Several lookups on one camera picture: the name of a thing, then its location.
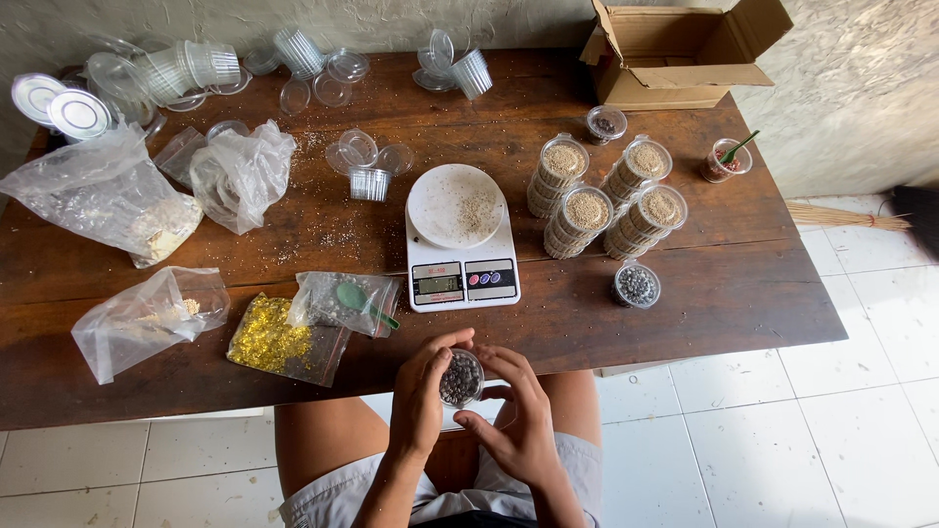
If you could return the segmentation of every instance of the open cardboard box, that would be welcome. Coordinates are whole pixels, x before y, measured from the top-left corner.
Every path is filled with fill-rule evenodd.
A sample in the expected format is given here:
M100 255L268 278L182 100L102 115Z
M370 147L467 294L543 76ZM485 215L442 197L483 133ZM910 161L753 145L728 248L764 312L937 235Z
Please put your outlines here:
M779 0L719 8L606 7L580 60L601 103L621 110L711 108L732 85L772 86L754 64L793 28Z

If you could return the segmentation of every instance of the person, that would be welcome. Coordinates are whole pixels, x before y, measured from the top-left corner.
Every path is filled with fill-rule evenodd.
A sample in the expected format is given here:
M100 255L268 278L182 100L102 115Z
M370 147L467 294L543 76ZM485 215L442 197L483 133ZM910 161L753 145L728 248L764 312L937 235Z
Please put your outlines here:
M590 370L535 376L521 354L473 346L473 329L429 337L398 371L390 426L360 398L275 409L287 528L599 526L600 410ZM481 445L473 489L438 494L423 472L443 419L452 348L472 350L508 385L494 425L459 411Z

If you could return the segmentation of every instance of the scale weighing plate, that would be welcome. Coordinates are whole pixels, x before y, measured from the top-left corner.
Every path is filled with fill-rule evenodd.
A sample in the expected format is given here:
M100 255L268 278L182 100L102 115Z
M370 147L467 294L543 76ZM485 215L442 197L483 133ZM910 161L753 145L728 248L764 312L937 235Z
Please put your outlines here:
M459 249L435 245L421 235L411 220L408 212L410 200L415 197L415 190L421 189L421 180L446 179L450 176L485 177L494 186L494 192L498 193L497 202L501 203L502 210L498 227L491 237L478 245ZM435 194L431 199L438 206L458 208L457 204L448 203L448 196L446 193L444 196ZM408 237L408 297L415 312L499 306L515 304L521 299L516 248L505 196L483 171L454 163L424 173L414 183L408 196L405 232Z

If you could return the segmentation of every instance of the floor tile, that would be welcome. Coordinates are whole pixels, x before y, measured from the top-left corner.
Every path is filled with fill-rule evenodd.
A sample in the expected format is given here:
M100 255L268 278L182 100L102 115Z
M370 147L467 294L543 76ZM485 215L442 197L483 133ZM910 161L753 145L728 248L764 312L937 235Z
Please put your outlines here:
M939 465L899 385L799 401L849 528L939 520Z
M815 206L889 216L889 202L880 194L811 198ZM911 233L871 227L828 227L825 230L841 266L847 273L888 270L931 263Z
M717 526L844 526L794 399L685 421Z
M714 528L681 415L603 426L603 508L609 526Z
M794 397L774 349L704 356L669 369L684 412Z
M284 526L277 468L145 482L134 526L206 528Z
M604 424L681 414L668 365L596 378Z
M823 277L848 339L779 349L796 396L876 387L897 382L893 367L847 275Z
M137 484L0 498L0 528L131 528Z
M147 423L11 431L0 496L101 488L140 481Z
M143 481L276 466L272 411L251 418L154 422Z
M504 385L505 381L503 380L489 380L485 383L486 387L493 385ZM378 416L381 416L381 419L385 421L386 424L389 424L392 420L392 396L393 393L382 393L378 395L368 395L362 396L362 400L369 407L372 408L372 411L375 411ZM499 409L502 407L502 400L500 399L488 399L485 401L476 401L467 406L467 410L478 412L480 416L484 417L486 420L492 422L496 419L496 416L499 414ZM440 430L449 430L449 429L460 429L462 428L456 422L454 422L454 414L456 414L457 409L450 409L448 407L443 408L443 426Z
M939 377L939 267L851 275L900 381Z
M939 379L904 383L903 392L926 433L932 453L939 459Z
M808 256L811 257L812 264L815 265L815 270L819 275L824 277L844 274L844 268L841 267L838 254L831 247L831 242L828 241L824 229L817 225L803 225L802 227L814 227L814 229L800 229L799 235L802 237L802 245L806 246Z

